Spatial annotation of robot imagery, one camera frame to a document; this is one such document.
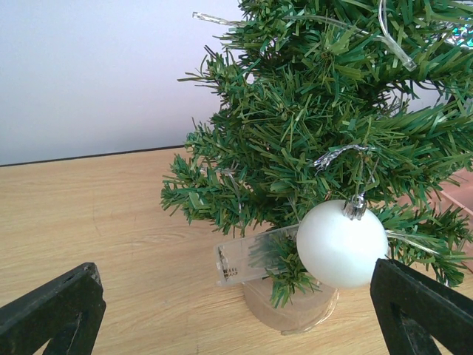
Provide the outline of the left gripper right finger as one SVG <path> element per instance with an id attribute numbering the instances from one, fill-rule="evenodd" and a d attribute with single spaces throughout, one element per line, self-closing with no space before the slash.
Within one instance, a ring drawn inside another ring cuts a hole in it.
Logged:
<path id="1" fill-rule="evenodd" d="M 472 353 L 472 299 L 392 259 L 377 260 L 370 296 L 390 354 Z"/>

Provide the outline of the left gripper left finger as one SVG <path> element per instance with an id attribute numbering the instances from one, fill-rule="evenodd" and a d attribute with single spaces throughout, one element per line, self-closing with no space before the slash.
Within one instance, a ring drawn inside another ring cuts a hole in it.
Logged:
<path id="1" fill-rule="evenodd" d="M 1 307 L 1 353 L 91 354 L 106 302 L 94 263 L 83 263 Z"/>

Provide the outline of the clear string lights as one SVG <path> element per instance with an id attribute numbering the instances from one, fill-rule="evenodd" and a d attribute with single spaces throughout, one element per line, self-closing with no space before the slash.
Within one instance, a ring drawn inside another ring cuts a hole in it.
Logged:
<path id="1" fill-rule="evenodd" d="M 460 1 L 243 1 L 245 20 L 198 81 L 221 97 L 187 146 L 229 169 L 248 223 L 291 223 L 297 206 L 365 190 L 391 229 L 431 246 L 469 239 L 429 196 L 472 165 L 472 51 L 445 42 L 471 24 Z"/>

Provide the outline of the white ball ornament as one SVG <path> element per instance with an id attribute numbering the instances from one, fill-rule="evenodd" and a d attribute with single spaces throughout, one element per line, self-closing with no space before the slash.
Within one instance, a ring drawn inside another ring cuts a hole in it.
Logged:
<path id="1" fill-rule="evenodd" d="M 362 189 L 313 207 L 299 223 L 296 247 L 302 265 L 319 282 L 358 288 L 370 283 L 377 260 L 387 255 L 388 241 Z"/>

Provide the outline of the pink plastic basket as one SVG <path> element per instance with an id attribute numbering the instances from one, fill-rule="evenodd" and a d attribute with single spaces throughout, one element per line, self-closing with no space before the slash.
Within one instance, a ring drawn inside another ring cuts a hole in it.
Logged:
<path id="1" fill-rule="evenodd" d="M 440 193 L 451 203 L 472 214 L 472 172 L 461 169 L 455 172 L 450 181 L 440 184 Z"/>

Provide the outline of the clear battery box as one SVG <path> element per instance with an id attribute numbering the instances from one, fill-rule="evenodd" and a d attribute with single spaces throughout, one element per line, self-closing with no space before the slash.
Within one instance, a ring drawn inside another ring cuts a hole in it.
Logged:
<path id="1" fill-rule="evenodd" d="M 280 274 L 287 270 L 290 246 L 296 245 L 299 226 L 270 229 L 252 237 L 233 239 L 215 245 L 217 285 L 226 287 L 251 280 L 263 279 L 269 273 Z"/>

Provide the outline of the small green christmas tree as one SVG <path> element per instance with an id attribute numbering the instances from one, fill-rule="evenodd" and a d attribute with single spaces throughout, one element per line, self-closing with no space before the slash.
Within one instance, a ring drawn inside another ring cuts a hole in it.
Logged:
<path id="1" fill-rule="evenodd" d="M 220 282 L 253 315 L 309 331 L 375 263 L 463 282 L 472 240 L 443 189 L 472 169 L 470 1 L 241 1 L 186 79 L 220 97 L 163 181 L 164 209 L 211 221 Z"/>

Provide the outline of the silver gift box ornament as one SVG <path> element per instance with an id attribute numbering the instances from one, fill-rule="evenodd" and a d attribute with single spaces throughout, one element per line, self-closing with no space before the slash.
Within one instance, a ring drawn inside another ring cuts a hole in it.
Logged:
<path id="1" fill-rule="evenodd" d="M 446 28 L 446 43 L 454 47 L 472 50 L 472 24 L 448 23 Z"/>

